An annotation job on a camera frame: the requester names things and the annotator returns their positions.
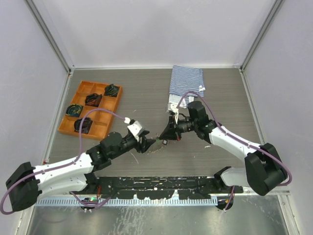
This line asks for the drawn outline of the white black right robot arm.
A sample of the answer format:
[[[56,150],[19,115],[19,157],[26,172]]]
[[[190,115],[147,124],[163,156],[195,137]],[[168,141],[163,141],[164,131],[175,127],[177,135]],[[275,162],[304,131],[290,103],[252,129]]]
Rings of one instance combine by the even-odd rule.
[[[239,186],[250,187],[264,196],[290,178],[272,144],[250,142],[230,132],[214,118],[209,118],[200,101],[188,104],[189,115],[183,119],[179,119],[175,104],[169,103],[167,109],[168,123],[159,140],[179,141],[183,133],[195,132],[199,139],[226,150],[244,163],[243,168],[226,166],[214,174],[214,186],[218,192],[225,193],[231,187]]]

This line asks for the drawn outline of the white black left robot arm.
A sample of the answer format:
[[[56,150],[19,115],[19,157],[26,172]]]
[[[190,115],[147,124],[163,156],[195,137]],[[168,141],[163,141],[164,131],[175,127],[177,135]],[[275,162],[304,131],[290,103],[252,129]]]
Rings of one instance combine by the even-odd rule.
[[[3,214],[23,211],[42,198],[63,192],[96,192],[98,182],[94,172],[108,167],[113,159],[132,149],[145,153],[156,141],[146,134],[148,131],[135,138],[131,133],[123,137],[111,132],[98,145],[77,157],[39,166],[32,166],[30,162],[21,164],[7,179],[7,192],[0,202],[3,206],[9,198],[12,210],[6,212],[1,208],[0,211]]]

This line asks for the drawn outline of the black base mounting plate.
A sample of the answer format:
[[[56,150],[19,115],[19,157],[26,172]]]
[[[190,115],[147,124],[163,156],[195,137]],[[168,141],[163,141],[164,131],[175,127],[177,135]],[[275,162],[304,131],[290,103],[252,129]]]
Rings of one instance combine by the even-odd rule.
[[[126,192],[130,189],[165,189],[161,193],[148,193],[142,191]],[[95,192],[102,198],[133,199],[136,196],[143,200],[149,198],[170,199],[175,191],[168,189],[190,189],[191,191],[176,191],[179,199],[210,199],[212,195],[204,194],[212,189],[229,189],[219,183],[215,178],[206,176],[177,176],[177,177],[99,177],[92,179],[88,177],[88,185],[81,191]]]

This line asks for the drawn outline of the striped blue white cloth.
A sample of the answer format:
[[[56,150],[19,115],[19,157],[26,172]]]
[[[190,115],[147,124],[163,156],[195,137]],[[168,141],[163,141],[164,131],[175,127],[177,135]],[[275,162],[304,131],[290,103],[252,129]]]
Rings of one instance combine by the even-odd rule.
[[[177,65],[172,67],[169,104],[178,105],[186,92],[196,92],[204,97],[205,90],[202,69]]]

